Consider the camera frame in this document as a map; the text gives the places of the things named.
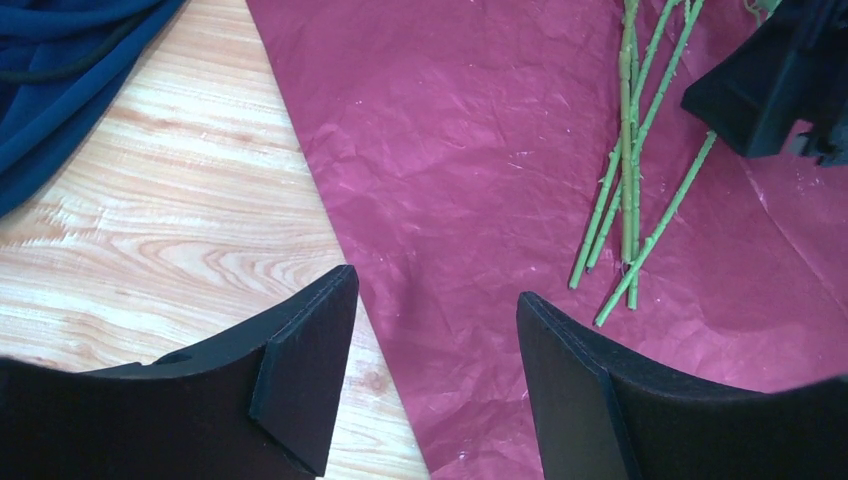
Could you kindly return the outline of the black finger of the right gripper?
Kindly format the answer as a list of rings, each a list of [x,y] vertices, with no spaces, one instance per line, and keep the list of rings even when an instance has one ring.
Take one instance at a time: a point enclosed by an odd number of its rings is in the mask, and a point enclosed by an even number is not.
[[[691,84],[682,108],[736,154],[777,155],[793,125],[796,154],[847,162],[847,4],[783,1],[740,47]]]

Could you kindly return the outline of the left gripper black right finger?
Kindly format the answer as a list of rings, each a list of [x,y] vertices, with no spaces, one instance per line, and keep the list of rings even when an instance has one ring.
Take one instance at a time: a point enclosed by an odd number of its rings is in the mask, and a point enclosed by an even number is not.
[[[847,379],[776,393],[645,357],[521,294],[517,330],[548,479],[843,479]]]

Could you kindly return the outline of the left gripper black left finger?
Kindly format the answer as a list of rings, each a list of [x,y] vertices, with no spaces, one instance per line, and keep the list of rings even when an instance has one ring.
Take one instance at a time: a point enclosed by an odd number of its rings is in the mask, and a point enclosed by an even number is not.
[[[1,362],[5,479],[317,479],[359,281],[340,265],[155,362],[72,373]]]

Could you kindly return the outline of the pink yellow flower bunch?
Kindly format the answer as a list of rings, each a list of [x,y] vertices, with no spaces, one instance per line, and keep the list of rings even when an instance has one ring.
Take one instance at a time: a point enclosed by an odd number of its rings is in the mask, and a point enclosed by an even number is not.
[[[713,129],[707,130],[655,227],[648,233],[643,232],[643,151],[678,70],[686,63],[690,39],[706,4],[703,1],[662,2],[645,45],[640,43],[638,26],[641,5],[639,1],[622,4],[617,54],[618,136],[598,180],[598,191],[568,281],[569,289],[575,290],[582,278],[595,270],[613,227],[618,225],[619,280],[591,322],[596,329],[607,324],[619,304],[624,304],[631,312],[637,310],[641,269],[678,213],[718,138]]]

